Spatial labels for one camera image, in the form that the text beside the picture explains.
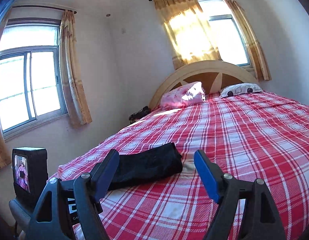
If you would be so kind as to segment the black pants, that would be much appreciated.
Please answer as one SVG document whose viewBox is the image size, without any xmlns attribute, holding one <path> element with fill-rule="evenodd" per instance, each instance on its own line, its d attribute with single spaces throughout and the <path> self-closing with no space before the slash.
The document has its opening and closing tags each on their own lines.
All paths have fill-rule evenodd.
<svg viewBox="0 0 309 240">
<path fill-rule="evenodd" d="M 153 183 L 182 170 L 182 155 L 173 142 L 137 154 L 122 154 L 108 190 Z"/>
</svg>

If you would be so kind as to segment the red plaid bed sheet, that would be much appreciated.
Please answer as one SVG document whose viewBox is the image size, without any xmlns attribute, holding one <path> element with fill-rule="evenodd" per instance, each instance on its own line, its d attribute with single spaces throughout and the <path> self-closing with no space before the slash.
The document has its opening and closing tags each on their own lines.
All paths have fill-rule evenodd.
<svg viewBox="0 0 309 240">
<path fill-rule="evenodd" d="M 167 179 L 109 192 L 100 219 L 111 239 L 202 239 L 217 205 L 196 172 L 203 150 L 223 172 L 261 178 L 276 203 L 287 239 L 309 224 L 309 106 L 269 92 L 220 98 L 186 108 L 158 108 L 133 125 L 58 168 L 62 180 L 77 178 L 109 150 L 136 154 L 172 142 L 183 170 Z"/>
</svg>

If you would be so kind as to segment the side window right curtain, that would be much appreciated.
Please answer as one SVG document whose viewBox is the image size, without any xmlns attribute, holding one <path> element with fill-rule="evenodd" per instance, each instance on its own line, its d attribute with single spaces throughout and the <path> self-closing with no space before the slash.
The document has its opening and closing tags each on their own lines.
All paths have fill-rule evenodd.
<svg viewBox="0 0 309 240">
<path fill-rule="evenodd" d="M 75 128 L 92 122 L 77 61 L 75 16 L 66 10 L 59 30 L 59 71 L 65 105 L 71 125 Z"/>
</svg>

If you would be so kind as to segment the white black-dotted pillow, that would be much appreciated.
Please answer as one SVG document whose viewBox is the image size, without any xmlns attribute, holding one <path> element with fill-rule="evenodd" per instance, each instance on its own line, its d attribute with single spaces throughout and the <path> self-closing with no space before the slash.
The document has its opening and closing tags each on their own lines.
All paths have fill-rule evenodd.
<svg viewBox="0 0 309 240">
<path fill-rule="evenodd" d="M 224 88 L 220 92 L 220 98 L 260 92 L 263 92 L 263 90 L 255 83 L 239 83 Z"/>
</svg>

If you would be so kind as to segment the side window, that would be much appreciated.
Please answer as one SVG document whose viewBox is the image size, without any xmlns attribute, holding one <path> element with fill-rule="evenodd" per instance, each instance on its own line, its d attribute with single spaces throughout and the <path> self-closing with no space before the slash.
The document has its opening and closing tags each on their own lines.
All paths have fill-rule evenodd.
<svg viewBox="0 0 309 240">
<path fill-rule="evenodd" d="M 5 140 L 67 114 L 59 20 L 8 20 L 0 37 L 0 129 Z"/>
</svg>

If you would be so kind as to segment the pink floral pillow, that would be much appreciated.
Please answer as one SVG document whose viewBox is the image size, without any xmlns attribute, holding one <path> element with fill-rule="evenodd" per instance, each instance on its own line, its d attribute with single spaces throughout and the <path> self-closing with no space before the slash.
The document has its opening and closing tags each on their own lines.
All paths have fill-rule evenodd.
<svg viewBox="0 0 309 240">
<path fill-rule="evenodd" d="M 205 90 L 200 81 L 187 83 L 165 93 L 160 101 L 162 108 L 180 108 L 204 103 Z"/>
</svg>

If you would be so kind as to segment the black object beside bed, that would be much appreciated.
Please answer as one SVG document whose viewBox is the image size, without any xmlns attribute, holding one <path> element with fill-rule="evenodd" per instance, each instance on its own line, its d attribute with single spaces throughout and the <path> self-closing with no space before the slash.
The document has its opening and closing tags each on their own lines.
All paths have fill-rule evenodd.
<svg viewBox="0 0 309 240">
<path fill-rule="evenodd" d="M 151 109 L 148 106 L 145 106 L 140 111 L 135 112 L 129 116 L 129 123 L 133 124 L 150 113 L 151 113 Z"/>
</svg>

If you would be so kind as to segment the beige wooden headboard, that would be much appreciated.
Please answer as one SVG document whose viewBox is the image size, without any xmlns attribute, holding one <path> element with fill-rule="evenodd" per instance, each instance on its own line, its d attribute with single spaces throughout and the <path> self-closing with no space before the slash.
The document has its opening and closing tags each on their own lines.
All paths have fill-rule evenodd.
<svg viewBox="0 0 309 240">
<path fill-rule="evenodd" d="M 188 83 L 200 81 L 206 94 L 238 83 L 258 83 L 257 79 L 244 68 L 224 61 L 205 60 L 187 64 L 175 70 L 156 90 L 149 107 L 160 104 L 163 94 Z"/>
</svg>

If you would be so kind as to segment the side window curtain rod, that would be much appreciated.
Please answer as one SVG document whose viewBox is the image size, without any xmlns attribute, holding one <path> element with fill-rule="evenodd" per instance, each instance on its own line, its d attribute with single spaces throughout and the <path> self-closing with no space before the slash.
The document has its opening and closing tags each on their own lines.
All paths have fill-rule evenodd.
<svg viewBox="0 0 309 240">
<path fill-rule="evenodd" d="M 75 10 L 51 7 L 51 6 L 46 6 L 46 5 L 14 5 L 12 8 L 42 8 L 42 9 L 51 9 L 51 10 L 59 10 L 59 11 L 72 11 L 74 14 L 77 14 L 77 11 Z"/>
</svg>

